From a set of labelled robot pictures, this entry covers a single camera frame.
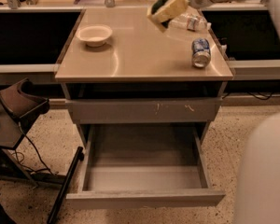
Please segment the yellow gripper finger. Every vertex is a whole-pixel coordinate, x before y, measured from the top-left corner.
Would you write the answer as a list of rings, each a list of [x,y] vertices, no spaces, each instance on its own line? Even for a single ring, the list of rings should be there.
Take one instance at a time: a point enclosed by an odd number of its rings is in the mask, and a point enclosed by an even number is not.
[[[166,19],[174,19],[184,13],[188,8],[188,0],[169,0],[165,7],[162,7],[153,18],[163,22]]]

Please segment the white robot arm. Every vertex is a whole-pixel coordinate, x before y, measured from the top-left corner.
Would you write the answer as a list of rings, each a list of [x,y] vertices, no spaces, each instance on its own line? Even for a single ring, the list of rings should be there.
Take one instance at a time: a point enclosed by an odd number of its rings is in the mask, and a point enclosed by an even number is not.
[[[147,16],[164,31],[187,7],[243,0],[158,0]],[[280,0],[262,0],[280,38]],[[280,112],[250,134],[239,167],[233,224],[280,224]]]

